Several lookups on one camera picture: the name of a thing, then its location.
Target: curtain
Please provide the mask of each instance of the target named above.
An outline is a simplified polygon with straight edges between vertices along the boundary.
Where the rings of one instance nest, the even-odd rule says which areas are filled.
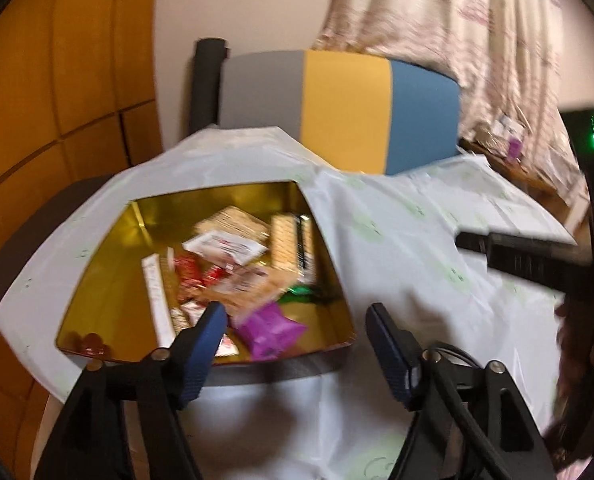
[[[454,78],[459,135],[472,139],[477,123],[501,114],[528,124],[523,165],[564,195],[579,174],[557,110],[562,37],[559,0],[333,0],[314,48],[402,59]]]

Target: purple object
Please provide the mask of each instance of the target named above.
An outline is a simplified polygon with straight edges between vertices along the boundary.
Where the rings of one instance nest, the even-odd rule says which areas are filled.
[[[265,361],[293,346],[306,329],[304,324],[284,316],[279,305],[272,302],[251,314],[235,332],[250,350],[253,361]]]
[[[508,140],[508,156],[506,160],[508,162],[517,162],[519,156],[522,154],[523,142],[517,137],[511,137]]]

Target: plastic tablecloth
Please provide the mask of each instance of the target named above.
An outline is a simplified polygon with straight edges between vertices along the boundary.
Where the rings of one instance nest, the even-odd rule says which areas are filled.
[[[205,478],[378,479],[411,415],[392,400],[363,333],[383,302],[422,344],[443,340],[506,363],[538,426],[557,379],[560,294],[486,269],[459,252],[460,229],[571,241],[541,206],[460,155],[396,176],[337,171],[278,128],[206,129],[111,179],[43,243],[0,305],[0,331],[22,364],[64,401],[84,358],[55,348],[77,282],[129,200],[245,182],[295,180],[317,219],[359,340],[338,372],[203,389],[181,413]]]

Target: silver screw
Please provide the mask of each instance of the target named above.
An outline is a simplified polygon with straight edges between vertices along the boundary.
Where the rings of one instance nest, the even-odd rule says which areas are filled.
[[[168,348],[157,348],[152,351],[151,359],[155,361],[165,361],[170,357],[170,351]]]
[[[96,372],[97,370],[100,370],[103,365],[103,362],[101,362],[99,359],[93,359],[93,361],[88,362],[86,369],[89,372]]]
[[[496,374],[503,374],[506,371],[506,367],[500,361],[491,361],[488,363],[488,368],[493,370]]]
[[[421,354],[426,361],[432,361],[433,363],[438,363],[442,357],[437,350],[424,350],[424,353]]]

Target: blue stripe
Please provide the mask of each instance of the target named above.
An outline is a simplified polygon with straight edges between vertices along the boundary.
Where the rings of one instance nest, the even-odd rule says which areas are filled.
[[[391,60],[391,139],[386,174],[456,155],[459,85],[452,79]]]

